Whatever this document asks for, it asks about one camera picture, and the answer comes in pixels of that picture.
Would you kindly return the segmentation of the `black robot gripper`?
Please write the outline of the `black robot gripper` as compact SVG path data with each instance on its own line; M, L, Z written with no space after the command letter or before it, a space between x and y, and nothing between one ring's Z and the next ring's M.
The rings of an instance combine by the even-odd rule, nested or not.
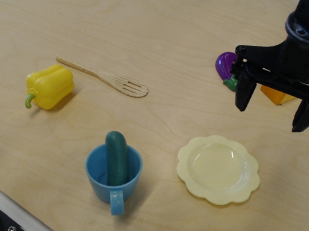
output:
M235 105L244 111L256 84L302 99L292 121L292 132L299 133L309 127L309 54L297 44L288 49L286 42L276 46L239 45L232 73L238 79Z

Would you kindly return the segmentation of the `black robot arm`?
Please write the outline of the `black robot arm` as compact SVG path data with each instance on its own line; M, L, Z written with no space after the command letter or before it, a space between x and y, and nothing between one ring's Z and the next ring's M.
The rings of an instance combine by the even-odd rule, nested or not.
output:
M300 0L285 23L287 38L276 46L239 45L231 72L237 79L235 105L244 111L257 84L301 100L293 132L309 127L309 0Z

